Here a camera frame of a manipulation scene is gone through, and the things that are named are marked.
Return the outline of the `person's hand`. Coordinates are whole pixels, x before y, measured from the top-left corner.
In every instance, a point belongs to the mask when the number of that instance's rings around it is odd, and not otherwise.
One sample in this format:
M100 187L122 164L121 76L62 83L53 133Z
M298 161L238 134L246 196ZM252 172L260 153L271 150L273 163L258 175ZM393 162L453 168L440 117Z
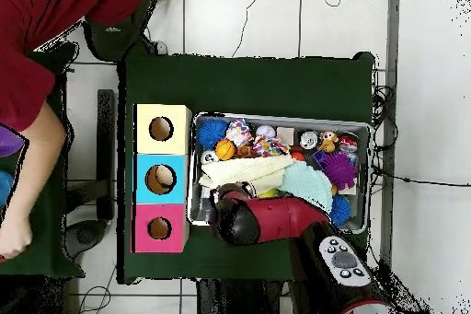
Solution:
M1 256L5 259L13 259L22 253L31 241L29 218L24 215L6 215L0 231Z

